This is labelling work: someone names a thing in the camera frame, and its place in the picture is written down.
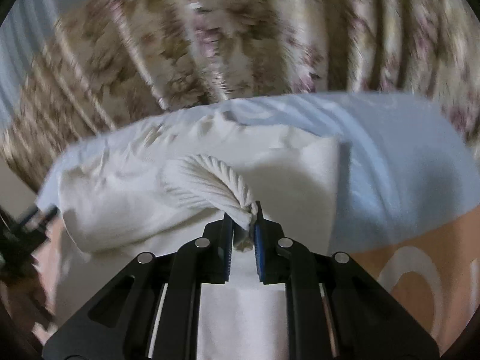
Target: curtain fold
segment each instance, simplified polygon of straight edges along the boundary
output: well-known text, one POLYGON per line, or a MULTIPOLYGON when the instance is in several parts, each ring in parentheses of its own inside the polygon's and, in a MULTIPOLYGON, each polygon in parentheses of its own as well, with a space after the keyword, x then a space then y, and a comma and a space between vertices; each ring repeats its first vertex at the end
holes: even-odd
POLYGON ((480 157, 480 25, 465 0, 88 0, 53 34, 0 146, 34 190, 79 140, 282 93, 426 95, 480 157))

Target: beige fabric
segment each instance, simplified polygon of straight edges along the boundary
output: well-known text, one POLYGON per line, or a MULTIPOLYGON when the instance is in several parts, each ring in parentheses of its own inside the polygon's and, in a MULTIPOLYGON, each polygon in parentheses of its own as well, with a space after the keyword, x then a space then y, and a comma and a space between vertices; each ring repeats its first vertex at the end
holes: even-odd
POLYGON ((36 190, 68 144, 148 115, 402 89, 440 102, 480 157, 479 35, 465 0, 90 0, 34 58, 0 153, 36 190))
POLYGON ((432 334, 441 353, 480 302, 479 223, 480 206, 408 241, 353 255, 432 334))

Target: white towel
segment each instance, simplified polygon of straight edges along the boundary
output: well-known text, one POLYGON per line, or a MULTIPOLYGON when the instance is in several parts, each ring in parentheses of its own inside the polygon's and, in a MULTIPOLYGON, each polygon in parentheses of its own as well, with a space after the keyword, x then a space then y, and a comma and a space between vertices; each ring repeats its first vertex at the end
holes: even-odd
MULTIPOLYGON (((267 218, 312 251, 326 252, 337 197, 337 140, 289 126, 242 126, 220 113, 193 125, 152 126, 124 151, 106 151, 66 171, 60 209, 80 250, 118 248, 194 218, 201 209, 177 207, 162 181, 169 160, 194 154, 232 166, 267 218)), ((190 239, 205 224, 198 221, 190 239)))

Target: bed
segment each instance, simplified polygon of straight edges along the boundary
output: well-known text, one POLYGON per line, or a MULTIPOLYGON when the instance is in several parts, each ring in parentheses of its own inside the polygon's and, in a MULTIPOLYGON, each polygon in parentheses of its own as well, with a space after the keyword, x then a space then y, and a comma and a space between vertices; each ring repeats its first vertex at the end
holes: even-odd
MULTIPOLYGON (((246 125, 286 124, 341 142, 337 214, 329 253, 346 251, 402 302, 442 353, 480 302, 480 176, 437 104, 406 94, 285 95, 229 100, 150 117, 67 150, 38 195, 58 204, 62 171, 104 150, 120 150, 152 123, 193 123, 215 112, 246 125)), ((179 247, 174 238, 166 241, 179 247)), ((61 325, 146 241, 98 254, 80 252, 66 233, 53 237, 43 272, 61 325)))

